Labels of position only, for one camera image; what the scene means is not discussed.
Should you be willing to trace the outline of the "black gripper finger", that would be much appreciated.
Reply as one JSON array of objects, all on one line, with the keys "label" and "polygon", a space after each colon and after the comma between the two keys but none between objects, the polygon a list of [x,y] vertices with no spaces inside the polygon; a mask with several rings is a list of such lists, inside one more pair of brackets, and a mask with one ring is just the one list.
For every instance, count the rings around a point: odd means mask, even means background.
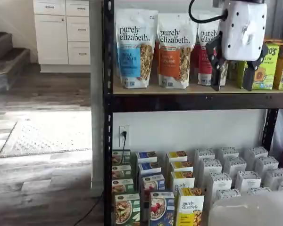
[{"label": "black gripper finger", "polygon": [[223,33],[219,34],[210,40],[206,45],[208,60],[212,66],[211,87],[215,91],[219,91],[221,87],[221,68],[225,63],[225,57],[222,51]]},{"label": "black gripper finger", "polygon": [[264,61],[266,54],[268,53],[268,47],[266,44],[263,44],[260,48],[261,53],[257,60],[247,61],[247,68],[244,71],[242,87],[247,91],[252,91],[252,85],[254,82],[255,72],[258,70],[261,63]]}]

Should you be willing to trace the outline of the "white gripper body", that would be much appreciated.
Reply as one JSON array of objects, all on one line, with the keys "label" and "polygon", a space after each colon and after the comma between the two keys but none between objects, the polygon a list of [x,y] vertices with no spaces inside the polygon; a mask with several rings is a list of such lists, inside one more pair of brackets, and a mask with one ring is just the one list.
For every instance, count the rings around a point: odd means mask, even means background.
[{"label": "white gripper body", "polygon": [[231,61],[255,61],[264,42],[267,4],[263,0],[226,0],[220,21],[222,55]]}]

